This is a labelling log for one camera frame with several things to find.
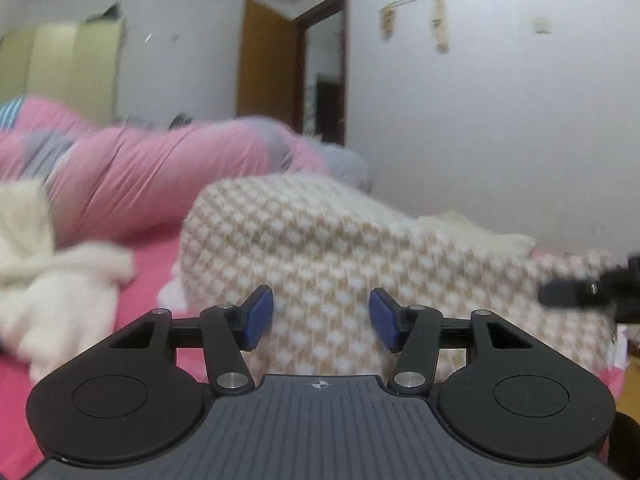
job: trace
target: crosshair marking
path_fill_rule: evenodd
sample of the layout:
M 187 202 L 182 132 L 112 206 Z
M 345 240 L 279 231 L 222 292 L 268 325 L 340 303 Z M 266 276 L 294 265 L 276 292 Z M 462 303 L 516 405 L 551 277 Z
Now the crosshair marking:
M 310 386 L 313 386 L 316 390 L 324 390 L 327 386 L 331 386 L 327 381 L 325 381 L 324 379 L 318 379 L 313 381 L 312 383 L 309 383 Z

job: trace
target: fabric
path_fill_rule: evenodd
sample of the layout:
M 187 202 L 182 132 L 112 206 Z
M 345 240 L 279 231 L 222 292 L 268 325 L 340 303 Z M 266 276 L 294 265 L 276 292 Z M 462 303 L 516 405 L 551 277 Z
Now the fabric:
M 116 328 L 156 306 L 158 290 L 169 279 L 178 253 L 178 233 L 179 228 L 158 228 L 125 241 L 138 275 L 118 299 Z M 198 358 L 194 349 L 178 352 L 178 364 L 187 371 L 199 364 Z M 0 473 L 8 480 L 24 478 L 42 460 L 24 413 L 30 390 L 28 366 L 0 352 Z
M 18 118 L 24 96 L 11 99 L 0 105 L 0 130 L 8 130 L 15 126 L 15 120 Z
M 571 256 L 571 254 L 567 253 L 566 251 L 558 251 L 558 250 L 549 249 L 546 247 L 535 247 L 531 251 L 531 254 L 529 256 L 531 258 L 547 258 L 549 256 L 565 258 L 565 257 Z
M 600 272 L 612 264 L 606 255 L 479 255 L 325 178 L 272 175 L 213 184 L 184 223 L 181 250 L 194 308 L 236 303 L 260 283 L 273 287 L 271 331 L 245 355 L 256 380 L 265 373 L 388 378 L 394 359 L 367 308 L 376 286 L 401 304 L 432 306 L 446 317 L 493 310 L 594 373 L 607 362 L 612 319 L 546 310 L 536 301 L 540 281 Z M 442 351 L 437 380 L 463 364 L 464 351 Z
M 83 244 L 54 252 L 40 181 L 0 184 L 0 343 L 37 382 L 107 336 L 130 251 Z
M 29 97 L 14 123 L 14 129 L 0 131 L 0 180 L 46 181 L 62 246 L 179 225 L 198 193 L 221 178 L 332 174 L 370 188 L 362 176 L 367 165 L 357 155 L 340 158 L 342 148 L 311 146 L 268 118 L 191 123 L 170 132 L 100 130 L 68 108 Z
M 464 215 L 449 211 L 437 216 L 421 216 L 420 223 L 433 230 L 439 230 L 468 245 L 476 254 L 503 254 L 527 258 L 538 241 L 527 235 L 501 235 L 484 229 Z
M 171 279 L 158 292 L 158 306 L 168 308 L 174 314 L 188 312 L 189 306 L 182 288 L 182 277 L 180 274 L 180 261 L 174 263 L 171 268 Z
M 613 397 L 617 399 L 622 394 L 625 385 L 625 371 L 628 366 L 626 351 L 628 339 L 626 337 L 627 326 L 620 324 L 616 326 L 616 334 L 609 345 L 607 353 L 607 367 L 601 370 L 599 377 L 611 391 Z

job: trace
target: black circular pad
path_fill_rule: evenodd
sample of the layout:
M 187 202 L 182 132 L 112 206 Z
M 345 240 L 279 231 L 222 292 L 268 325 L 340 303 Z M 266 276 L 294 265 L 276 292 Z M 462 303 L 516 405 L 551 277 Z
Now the black circular pad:
M 136 462 L 164 451 L 203 411 L 196 380 L 148 349 L 88 352 L 40 381 L 27 403 L 40 447 L 85 466 Z
M 533 417 L 555 415 L 569 402 L 562 384 L 536 375 L 501 380 L 494 388 L 494 397 L 505 410 Z
M 72 399 L 85 415 L 117 418 L 135 412 L 147 396 L 145 383 L 124 375 L 106 375 L 80 384 Z
M 540 346 L 492 349 L 447 379 L 438 410 L 452 432 L 520 463 L 599 451 L 613 424 L 611 394 L 596 376 Z

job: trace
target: pillow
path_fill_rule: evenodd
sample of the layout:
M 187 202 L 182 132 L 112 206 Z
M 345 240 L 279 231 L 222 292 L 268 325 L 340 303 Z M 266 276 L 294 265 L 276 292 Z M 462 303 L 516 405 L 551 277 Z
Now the pillow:
M 504 256 L 528 258 L 538 241 L 527 235 L 501 235 L 474 224 L 469 218 L 455 211 L 436 216 L 421 216 L 418 221 L 424 227 L 445 232 L 468 245 L 476 254 L 496 253 Z

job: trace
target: open door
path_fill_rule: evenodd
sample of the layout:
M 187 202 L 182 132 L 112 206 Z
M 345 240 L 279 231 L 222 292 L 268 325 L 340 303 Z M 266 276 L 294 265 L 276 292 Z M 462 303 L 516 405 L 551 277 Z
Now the open door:
M 255 0 L 244 1 L 238 116 L 264 115 L 294 125 L 296 25 Z

